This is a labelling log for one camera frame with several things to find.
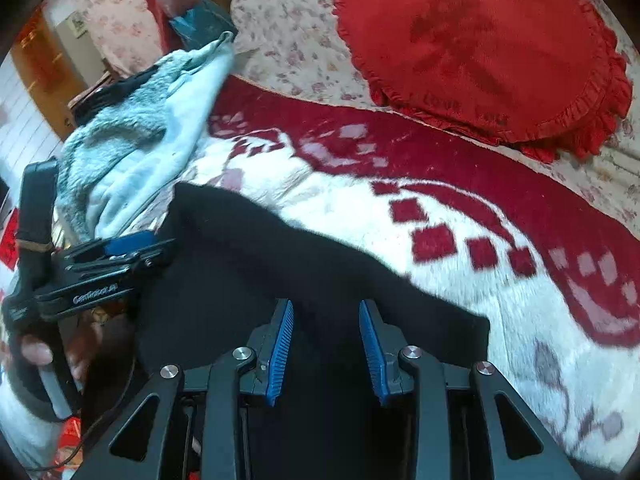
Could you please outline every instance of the finger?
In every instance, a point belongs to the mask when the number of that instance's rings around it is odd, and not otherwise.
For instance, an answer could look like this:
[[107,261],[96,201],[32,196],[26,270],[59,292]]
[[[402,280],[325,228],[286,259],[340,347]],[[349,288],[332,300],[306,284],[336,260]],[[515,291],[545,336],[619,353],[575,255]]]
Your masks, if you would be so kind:
[[102,327],[97,323],[81,326],[71,339],[66,356],[72,367],[91,360],[102,342]]
[[45,366],[53,362],[51,348],[32,335],[22,338],[20,349],[24,358],[36,366]]
[[4,341],[0,341],[0,365],[7,367],[11,362],[11,353],[9,345]]
[[84,382],[86,379],[86,372],[89,369],[89,362],[89,359],[85,359],[71,368],[71,375],[73,375],[75,380]]

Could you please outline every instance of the black cable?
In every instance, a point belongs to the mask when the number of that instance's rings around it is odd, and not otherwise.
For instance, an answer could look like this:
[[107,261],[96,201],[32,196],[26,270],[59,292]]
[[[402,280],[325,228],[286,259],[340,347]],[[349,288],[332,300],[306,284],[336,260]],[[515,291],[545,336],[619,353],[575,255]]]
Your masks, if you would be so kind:
[[78,442],[78,445],[76,446],[76,448],[73,450],[73,452],[68,457],[66,457],[62,462],[59,462],[57,464],[48,465],[48,466],[44,466],[44,467],[25,468],[25,471],[27,471],[29,473],[39,473],[39,472],[51,471],[53,469],[58,469],[60,467],[64,467],[69,462],[71,462],[74,459],[74,457],[78,454],[80,449],[82,449],[82,444],[84,444],[84,441],[91,435],[92,431],[102,421],[104,421],[107,417],[113,415],[113,413],[120,407],[122,401],[124,400],[125,396],[127,395],[127,391],[129,389],[129,387],[131,386],[131,381],[133,380],[133,373],[136,370],[136,362],[137,362],[137,360],[136,360],[136,356],[134,354],[133,355],[133,360],[131,362],[131,370],[129,370],[129,377],[127,377],[127,383],[125,384],[125,386],[124,386],[124,388],[122,390],[122,393],[120,394],[120,397],[118,398],[118,400],[116,400],[115,404],[110,409],[108,409],[101,416],[99,416],[97,419],[95,419],[94,423],[91,426],[89,426],[88,430],[86,430],[84,432],[84,435],[80,439],[80,442]]

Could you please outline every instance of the white wall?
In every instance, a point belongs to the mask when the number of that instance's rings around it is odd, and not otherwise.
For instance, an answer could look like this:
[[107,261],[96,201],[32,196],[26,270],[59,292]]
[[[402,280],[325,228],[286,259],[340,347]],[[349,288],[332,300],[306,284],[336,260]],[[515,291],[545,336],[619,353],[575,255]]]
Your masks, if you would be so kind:
[[[9,186],[11,204],[17,205],[25,166],[58,156],[62,142],[22,84],[11,56],[0,66],[0,107],[0,176]],[[5,207],[3,221],[7,213]],[[6,290],[12,275],[0,262],[0,290]]]
[[87,86],[94,85],[104,74],[102,56],[88,32],[79,38],[69,26],[69,16],[79,10],[76,0],[44,0],[44,19],[58,41],[71,66]]

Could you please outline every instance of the silver screw head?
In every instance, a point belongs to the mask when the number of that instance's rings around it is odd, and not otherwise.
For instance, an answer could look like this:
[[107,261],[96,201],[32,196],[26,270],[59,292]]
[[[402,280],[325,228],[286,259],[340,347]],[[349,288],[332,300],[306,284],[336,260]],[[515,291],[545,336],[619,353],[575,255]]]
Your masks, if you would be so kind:
[[414,345],[405,346],[402,355],[407,359],[419,359],[422,356],[422,349]]
[[480,361],[478,364],[476,364],[476,369],[482,375],[493,375],[493,374],[495,374],[495,366],[493,366],[488,361]]
[[160,376],[163,379],[173,379],[179,371],[180,369],[176,365],[163,366],[160,370]]
[[245,359],[251,357],[252,352],[253,350],[251,350],[248,346],[241,346],[234,350],[233,356],[235,359],[238,359],[238,361],[244,361]]

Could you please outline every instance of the red pillow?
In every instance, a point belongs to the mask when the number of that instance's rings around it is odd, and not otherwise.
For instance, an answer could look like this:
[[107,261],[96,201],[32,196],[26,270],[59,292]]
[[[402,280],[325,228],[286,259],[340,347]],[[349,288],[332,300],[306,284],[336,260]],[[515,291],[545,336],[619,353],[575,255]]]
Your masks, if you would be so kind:
[[589,0],[335,0],[373,100],[552,161],[598,153],[631,84]]

